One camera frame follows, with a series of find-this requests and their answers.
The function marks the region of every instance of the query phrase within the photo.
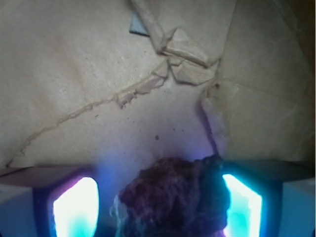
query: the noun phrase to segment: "cyan light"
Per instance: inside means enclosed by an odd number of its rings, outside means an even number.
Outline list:
[[[53,204],[57,237],[92,237],[99,215],[98,185],[82,178]]]
[[[225,236],[259,237],[262,197],[230,174],[223,175],[223,178],[231,193]]]

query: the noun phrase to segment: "torn paper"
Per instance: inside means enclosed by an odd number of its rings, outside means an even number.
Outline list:
[[[222,55],[236,0],[131,0],[157,53],[208,67]]]
[[[204,68],[189,61],[184,61],[179,66],[172,66],[172,70],[177,82],[200,85],[215,77],[217,66],[218,62],[209,68]]]
[[[150,39],[156,53],[161,53],[167,45],[164,31],[158,23],[155,15],[152,13],[147,1],[145,0],[132,0],[133,6],[138,12],[142,22],[144,23],[147,31],[149,32]]]
[[[175,28],[166,34],[146,0],[132,0],[132,3],[149,32],[156,53],[172,54],[205,67],[210,66],[210,57],[183,28]]]
[[[168,68],[168,60],[166,59],[140,82],[115,94],[112,100],[116,101],[123,108],[133,98],[137,98],[137,94],[147,94],[152,89],[161,87],[168,77]]]
[[[205,50],[182,27],[170,33],[168,44],[163,52],[185,58],[206,68],[211,65],[210,57]]]
[[[179,83],[200,85],[215,79],[218,64],[219,62],[216,62],[211,67],[205,68],[179,57],[169,57],[140,82],[115,94],[112,100],[117,101],[120,107],[123,108],[133,98],[137,98],[137,94],[147,94],[151,90],[161,87],[169,73]]]

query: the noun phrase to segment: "bright light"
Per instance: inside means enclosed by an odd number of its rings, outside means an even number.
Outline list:
[[[223,178],[231,193],[224,234],[227,237],[259,237],[262,197],[230,174]]]
[[[92,237],[99,215],[98,185],[82,178],[53,205],[57,237]]]

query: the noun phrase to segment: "crack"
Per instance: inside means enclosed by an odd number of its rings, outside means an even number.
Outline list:
[[[149,93],[149,91],[151,91],[152,89],[159,88],[159,87],[163,86],[163,83],[168,78],[169,71],[171,70],[171,63],[169,62],[169,60],[170,60],[169,58],[164,60],[155,70],[152,71],[152,73],[149,77],[141,80],[140,82],[138,82],[138,83],[126,88],[126,89],[121,90],[118,93],[115,93],[114,96],[112,97],[112,99],[103,99],[101,101],[97,101],[97,102],[93,102],[91,104],[88,104],[88,105],[82,107],[81,109],[76,110],[73,113],[68,114],[67,116],[60,118],[55,125],[48,126],[48,127],[41,129],[40,131],[34,132],[32,135],[30,135],[29,137],[26,138],[26,140],[20,146],[20,149],[18,149],[17,153],[21,153],[23,156],[25,156],[25,150],[31,145],[31,143],[35,139],[40,137],[43,133],[54,130],[60,124],[66,122],[70,119],[75,119],[76,117],[78,117],[79,115],[81,115],[85,112],[92,111],[94,107],[97,107],[97,106],[105,104],[105,103],[110,103],[112,101],[116,101],[121,105],[121,108],[123,108],[123,106],[126,103],[130,102],[131,99],[136,98],[137,93],[138,94]],[[221,58],[216,60],[216,62],[217,61],[218,61],[218,65],[217,65],[217,68],[215,71],[215,76],[213,78],[216,78],[219,74]],[[159,84],[159,83],[155,82],[157,79],[159,81],[162,80],[162,83]],[[153,83],[153,85],[146,85],[147,82],[151,82],[151,81],[154,81],[155,83]],[[212,142],[212,141],[211,141],[211,144],[213,146],[215,153],[217,153],[216,145],[214,145],[214,142]],[[15,154],[15,156],[6,164],[6,167],[10,167],[13,160],[17,156],[18,156],[18,154]]]
[[[57,121],[57,123],[53,126],[48,126],[45,127],[43,129],[41,129],[40,131],[34,132],[32,135],[30,135],[28,138],[26,138],[26,140],[23,142],[23,144],[20,146],[19,152],[21,154],[23,154],[25,156],[25,150],[27,149],[28,146],[31,145],[31,143],[37,139],[39,136],[41,136],[43,133],[51,131],[56,129],[60,124],[71,120],[71,119],[75,119],[76,117],[78,117],[79,115],[85,113],[85,112],[89,112],[92,111],[94,107],[97,107],[99,105],[105,104],[105,103],[109,103],[112,100],[101,100],[101,101],[97,101],[97,102],[93,102],[91,104],[88,104],[86,106],[84,106],[83,108],[76,110],[74,112],[72,112],[71,114],[68,114],[67,116],[59,119]],[[15,159],[16,155],[6,164],[6,167],[10,167],[10,165],[12,164],[13,160]]]

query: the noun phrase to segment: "torn cardboard flap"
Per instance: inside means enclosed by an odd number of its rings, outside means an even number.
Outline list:
[[[178,57],[169,57],[159,64],[147,77],[129,88],[114,95],[112,100],[117,101],[121,108],[130,103],[137,94],[147,94],[151,90],[163,86],[164,81],[171,73],[179,83],[200,85],[215,79],[218,62],[209,68],[202,67]]]
[[[177,27],[165,33],[146,0],[131,0],[149,32],[156,53],[175,55],[204,67],[211,65],[210,57],[183,29]]]
[[[182,27],[172,31],[163,52],[176,55],[206,68],[211,65],[210,57],[205,53],[205,50]]]
[[[218,62],[209,68],[204,68],[200,65],[184,61],[179,66],[172,66],[172,70],[177,82],[200,85],[215,77],[217,67]]]

